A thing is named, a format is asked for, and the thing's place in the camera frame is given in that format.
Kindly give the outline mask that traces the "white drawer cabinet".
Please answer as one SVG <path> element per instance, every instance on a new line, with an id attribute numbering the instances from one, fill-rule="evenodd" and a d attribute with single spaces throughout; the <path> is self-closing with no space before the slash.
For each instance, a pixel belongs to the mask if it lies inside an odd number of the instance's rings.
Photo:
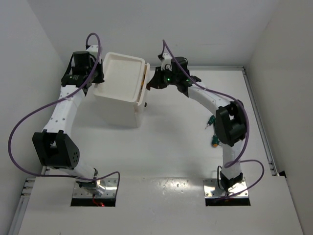
<path id="1" fill-rule="evenodd" d="M 143 77 L 144 59 L 108 52 L 103 61 L 104 83 L 96 84 L 93 94 L 100 117 L 105 123 L 138 128 L 143 120 L 144 103 L 138 107 L 137 97 Z"/>

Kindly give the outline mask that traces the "green small screwdriver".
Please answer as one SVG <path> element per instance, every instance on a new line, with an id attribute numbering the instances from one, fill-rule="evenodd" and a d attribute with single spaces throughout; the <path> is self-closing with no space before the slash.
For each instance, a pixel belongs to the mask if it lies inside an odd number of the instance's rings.
<path id="1" fill-rule="evenodd" d="M 205 129 L 207 129 L 209 126 L 215 126 L 215 121 L 216 121 L 216 118 L 215 118 L 214 115 L 212 115 L 212 116 L 208 119 L 208 121 L 207 121 L 207 123 L 206 123 L 206 126 L 205 126 Z"/>

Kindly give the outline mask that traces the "yellow handled pliers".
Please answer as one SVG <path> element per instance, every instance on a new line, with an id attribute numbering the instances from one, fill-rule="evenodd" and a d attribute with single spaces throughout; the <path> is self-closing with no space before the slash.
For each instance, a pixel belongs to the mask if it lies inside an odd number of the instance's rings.
<path id="1" fill-rule="evenodd" d="M 142 93 L 144 82 L 145 82 L 145 77 L 146 77 L 146 73 L 144 72 L 142 80 L 141 80 L 141 84 L 140 84 L 140 90 L 139 90 L 139 94 L 138 94 L 138 101 L 140 100 L 140 97 L 141 97 L 141 93 Z"/>

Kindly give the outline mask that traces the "green handled cutters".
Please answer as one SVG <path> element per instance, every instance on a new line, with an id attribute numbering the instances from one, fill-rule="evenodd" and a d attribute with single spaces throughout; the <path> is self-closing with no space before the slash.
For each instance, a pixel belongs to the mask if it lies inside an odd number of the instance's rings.
<path id="1" fill-rule="evenodd" d="M 216 132 L 216 125 L 215 126 L 213 126 L 213 129 L 214 129 L 214 133 L 213 133 L 213 135 L 216 135 L 216 136 L 218 136 L 217 135 L 217 132 Z M 219 146 L 223 146 L 224 145 L 224 143 L 223 142 L 221 142 L 221 140 L 220 140 L 220 145 Z"/>

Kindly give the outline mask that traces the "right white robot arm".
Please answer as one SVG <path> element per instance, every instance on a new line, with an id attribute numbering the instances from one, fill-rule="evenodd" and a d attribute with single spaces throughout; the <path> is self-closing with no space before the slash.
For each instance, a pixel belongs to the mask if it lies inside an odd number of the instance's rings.
<path id="1" fill-rule="evenodd" d="M 214 115 L 214 134 L 223 150 L 218 186 L 228 191 L 243 180 L 239 159 L 246 147 L 247 121 L 242 103 L 229 101 L 220 93 L 208 89 L 200 78 L 190 74 L 185 57 L 173 58 L 169 53 L 162 53 L 158 58 L 161 65 L 156 67 L 147 89 L 176 86 L 179 92 L 197 101 Z"/>

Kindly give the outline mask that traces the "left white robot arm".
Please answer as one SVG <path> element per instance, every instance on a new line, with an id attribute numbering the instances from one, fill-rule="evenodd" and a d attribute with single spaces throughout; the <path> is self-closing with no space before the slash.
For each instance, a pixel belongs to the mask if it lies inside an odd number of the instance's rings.
<path id="1" fill-rule="evenodd" d="M 59 99 L 52 116 L 32 141 L 40 163 L 65 176 L 73 176 L 80 188 L 93 196 L 102 196 L 105 182 L 97 180 L 98 171 L 84 163 L 77 145 L 70 137 L 71 129 L 84 97 L 93 83 L 104 81 L 101 50 L 87 46 L 85 51 L 72 54 L 69 67 L 61 79 Z"/>

